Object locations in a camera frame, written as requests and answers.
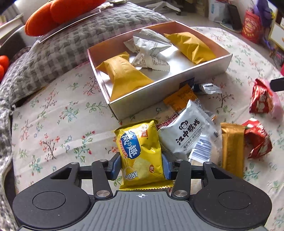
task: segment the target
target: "floral tablecloth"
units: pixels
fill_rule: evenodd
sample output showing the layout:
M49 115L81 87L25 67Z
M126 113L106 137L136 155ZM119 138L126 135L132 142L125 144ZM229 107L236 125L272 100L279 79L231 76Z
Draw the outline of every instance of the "floral tablecloth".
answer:
M284 227L284 133L283 122L270 115L249 114L254 79L280 78L280 72L257 51L232 34L219 29L196 27L216 41L233 58L226 73L208 79L222 88L216 96L202 96L203 106L221 122L242 124L255 117L270 134L273 150L258 160L246 159L244 179L264 190L273 203L268 230ZM279 92L284 105L284 92ZM13 113L12 151L17 191L22 191L64 165L77 161L90 165L111 159L118 148L112 132L122 124L156 118L163 121L173 110L160 102L123 121L117 121L104 101L90 64L84 63L54 80L28 103ZM122 177L111 181L113 191ZM82 188L92 194L90 180Z

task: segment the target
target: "bed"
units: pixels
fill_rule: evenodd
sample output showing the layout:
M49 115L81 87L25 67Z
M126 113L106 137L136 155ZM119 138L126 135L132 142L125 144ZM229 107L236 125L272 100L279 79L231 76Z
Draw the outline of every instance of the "bed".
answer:
M129 17L121 16L122 12ZM110 17L116 18L115 22L110 22ZM70 28L44 44L36 43L10 66L0 91L1 173L4 174L12 160L17 192L70 162L79 162L83 166L98 159L110 159L118 150L112 131L120 125L148 118L163 121L173 114L171 108L160 102L117 121L104 101L86 56L86 49L93 44L166 21L169 19L158 13L127 3L105 10L99 18L86 22L87 25ZM248 112L254 79L271 80L280 78L281 74L257 51L232 34L219 28L194 29L233 53L227 72L208 79L220 86L223 94L200 97L203 106L217 114L216 124L241 124L255 117L270 134L273 150L261 159L246 159L244 179L270 196L273 209L266 228L281 230L284 222L283 122L276 122L269 115ZM35 94L25 99L23 105L13 108L20 99L32 93ZM284 105L284 92L279 92L279 96ZM110 186L115 191L121 183L119 175ZM197 183L192 186L192 193L200 188ZM82 188L92 194L88 180L82 182ZM3 190L1 196L5 202L1 204L1 213L7 221L1 220L0 228L14 230L16 223Z

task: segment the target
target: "blue logo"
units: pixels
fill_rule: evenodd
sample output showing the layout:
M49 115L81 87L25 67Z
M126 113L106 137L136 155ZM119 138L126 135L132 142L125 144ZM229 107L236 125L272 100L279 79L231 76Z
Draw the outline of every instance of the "blue logo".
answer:
M127 131L120 138L120 148L124 154L124 157L131 160L137 158L141 153L138 138L132 131Z

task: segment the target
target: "black circular cover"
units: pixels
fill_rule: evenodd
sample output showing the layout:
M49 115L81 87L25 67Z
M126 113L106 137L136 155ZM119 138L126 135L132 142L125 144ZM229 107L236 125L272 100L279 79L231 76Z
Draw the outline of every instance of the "black circular cover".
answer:
M83 189L64 180L40 181L20 192L12 207L21 224L58 229L86 214L90 199Z
M215 227L249 230L265 224L272 204L265 192L244 180L215 179L195 195L193 208Z

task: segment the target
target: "gray ribbed panel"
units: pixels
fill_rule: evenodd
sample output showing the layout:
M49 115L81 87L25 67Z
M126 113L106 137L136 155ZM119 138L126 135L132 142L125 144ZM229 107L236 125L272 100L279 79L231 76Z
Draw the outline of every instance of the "gray ribbed panel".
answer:
M143 192L143 198L139 194L118 191L113 199L96 202L83 220L60 231L221 231L201 220L186 201L173 200L166 192Z

